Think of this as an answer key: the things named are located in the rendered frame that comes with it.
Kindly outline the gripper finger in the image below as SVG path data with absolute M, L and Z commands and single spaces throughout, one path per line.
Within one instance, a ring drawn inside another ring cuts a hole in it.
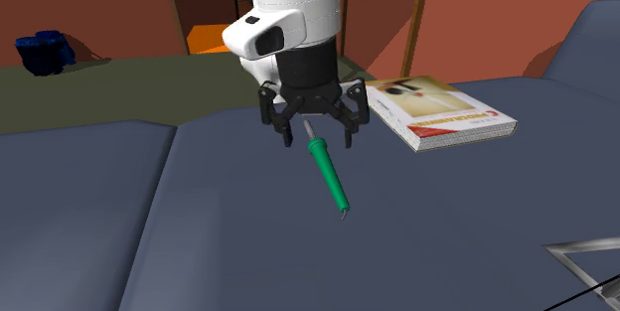
M 357 109 L 350 109 L 344 103 L 344 97 L 353 101 Z M 333 80 L 322 85 L 319 88 L 319 105 L 322 112 L 344 125 L 346 148 L 352 146 L 352 135 L 359 131 L 359 127 L 370 122 L 366 84 L 361 78 L 346 82 Z
M 277 95 L 274 82 L 265 81 L 259 87 L 258 100 L 261 122 L 265 125 L 271 124 L 274 130 L 283 136 L 284 145 L 290 147 L 293 141 L 290 119 L 303 106 L 305 98 L 301 95 L 296 96 L 291 103 L 286 104 L 281 112 L 277 112 L 274 107 L 274 100 Z

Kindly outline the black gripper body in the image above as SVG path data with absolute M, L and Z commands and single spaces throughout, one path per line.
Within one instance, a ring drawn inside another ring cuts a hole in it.
M 303 98 L 298 113 L 327 113 L 327 105 L 334 104 L 340 97 L 335 37 L 316 46 L 276 54 L 275 58 L 281 82 L 280 95 L 288 105 Z

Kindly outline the green soldering iron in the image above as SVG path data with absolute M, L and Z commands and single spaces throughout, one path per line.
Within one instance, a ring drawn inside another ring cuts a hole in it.
M 316 135 L 312 124 L 308 119 L 303 118 L 303 124 L 309 136 L 308 150 L 313 156 L 318 169 L 326 182 L 334 202 L 341 213 L 341 220 L 343 221 L 350 210 L 350 204 L 329 155 L 327 143 L 323 138 Z

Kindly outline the yellow and red book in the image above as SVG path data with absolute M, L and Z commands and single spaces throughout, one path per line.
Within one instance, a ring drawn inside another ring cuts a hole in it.
M 412 150 L 512 135 L 518 121 L 429 76 L 368 80 L 369 107 Z

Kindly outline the dark grey-blue sofa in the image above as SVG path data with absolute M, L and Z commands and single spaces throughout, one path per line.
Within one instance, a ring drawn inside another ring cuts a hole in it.
M 285 147 L 230 54 L 62 75 L 30 103 L 196 103 L 0 134 L 0 311 L 611 311 L 546 250 L 620 237 L 620 0 L 588 4 L 542 78 L 465 82 L 507 138 L 412 151 L 317 118 L 341 218 L 295 122 Z

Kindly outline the dark blue container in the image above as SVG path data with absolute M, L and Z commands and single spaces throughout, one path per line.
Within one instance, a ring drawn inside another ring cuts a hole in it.
M 37 32 L 15 41 L 24 68 L 35 77 L 58 75 L 64 66 L 76 63 L 76 54 L 66 37 L 57 30 Z

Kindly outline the grey metal frame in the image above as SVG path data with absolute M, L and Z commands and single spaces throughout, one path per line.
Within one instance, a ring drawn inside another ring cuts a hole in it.
M 613 311 L 620 311 L 620 273 L 602 282 L 597 282 L 569 257 L 572 253 L 620 249 L 620 236 L 545 244 L 543 248 L 587 286 L 585 290 L 546 308 L 544 311 L 552 311 L 590 292 L 593 292 L 599 300 Z

